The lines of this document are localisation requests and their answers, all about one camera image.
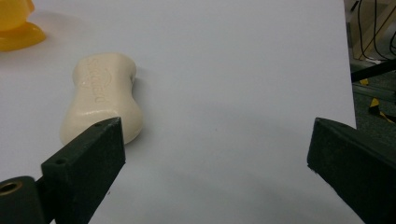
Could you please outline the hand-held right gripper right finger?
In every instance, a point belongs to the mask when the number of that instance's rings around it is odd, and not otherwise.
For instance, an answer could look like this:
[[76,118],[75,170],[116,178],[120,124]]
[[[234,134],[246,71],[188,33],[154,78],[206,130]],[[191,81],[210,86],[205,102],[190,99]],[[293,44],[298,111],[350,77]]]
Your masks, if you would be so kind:
[[396,149],[343,123],[317,118],[307,166],[365,224],[396,224]]

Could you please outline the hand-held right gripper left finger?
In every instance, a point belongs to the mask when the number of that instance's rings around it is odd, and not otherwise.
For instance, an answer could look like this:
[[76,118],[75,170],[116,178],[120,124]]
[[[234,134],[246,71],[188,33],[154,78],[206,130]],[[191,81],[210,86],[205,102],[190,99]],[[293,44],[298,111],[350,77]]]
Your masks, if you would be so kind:
[[124,164],[120,118],[93,124],[44,161],[56,224],[88,224]]

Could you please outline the cream bar of soap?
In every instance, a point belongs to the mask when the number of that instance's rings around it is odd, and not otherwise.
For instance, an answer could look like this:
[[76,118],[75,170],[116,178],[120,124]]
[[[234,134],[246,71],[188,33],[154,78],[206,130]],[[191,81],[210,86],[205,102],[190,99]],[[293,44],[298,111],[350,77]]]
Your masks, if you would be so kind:
[[115,52],[93,54],[78,61],[72,75],[74,98],[60,129],[63,144],[93,124],[121,118],[123,141],[133,141],[143,128],[143,113],[132,95],[136,66]]

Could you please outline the yellow black floor tape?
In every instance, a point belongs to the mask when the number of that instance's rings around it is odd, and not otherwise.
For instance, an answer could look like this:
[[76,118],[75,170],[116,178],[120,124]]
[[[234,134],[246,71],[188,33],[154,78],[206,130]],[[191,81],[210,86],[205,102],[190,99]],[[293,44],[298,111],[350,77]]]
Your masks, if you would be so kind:
[[387,115],[386,113],[384,113],[381,109],[380,109],[380,102],[377,98],[372,98],[371,103],[369,105],[369,113],[372,115],[375,115],[381,119],[386,120],[389,123],[393,123],[396,124],[396,117],[395,116],[391,116],[391,115]]

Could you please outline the black metal stand bar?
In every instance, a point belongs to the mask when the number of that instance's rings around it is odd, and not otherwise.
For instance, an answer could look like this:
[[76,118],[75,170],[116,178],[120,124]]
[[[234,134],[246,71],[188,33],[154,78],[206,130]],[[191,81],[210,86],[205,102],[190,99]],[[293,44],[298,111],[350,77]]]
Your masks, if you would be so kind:
[[357,82],[369,77],[379,76],[391,71],[396,71],[396,59],[373,65],[351,73],[351,81]]

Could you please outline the wooden board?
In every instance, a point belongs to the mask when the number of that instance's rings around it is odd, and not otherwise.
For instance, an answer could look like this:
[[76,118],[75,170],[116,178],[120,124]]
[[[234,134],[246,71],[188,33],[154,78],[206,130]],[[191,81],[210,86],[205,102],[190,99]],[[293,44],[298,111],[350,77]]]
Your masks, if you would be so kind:
[[392,54],[392,51],[381,51],[379,47],[383,34],[396,22],[396,0],[354,0],[350,13],[353,58],[389,60],[387,53]]

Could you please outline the yellow plastic soap dish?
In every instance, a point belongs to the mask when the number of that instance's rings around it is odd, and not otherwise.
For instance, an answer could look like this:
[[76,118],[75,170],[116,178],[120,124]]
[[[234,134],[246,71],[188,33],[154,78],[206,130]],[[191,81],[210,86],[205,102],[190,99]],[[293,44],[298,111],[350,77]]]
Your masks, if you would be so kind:
[[42,29],[27,20],[34,10],[32,0],[0,0],[0,51],[28,48],[46,39]]

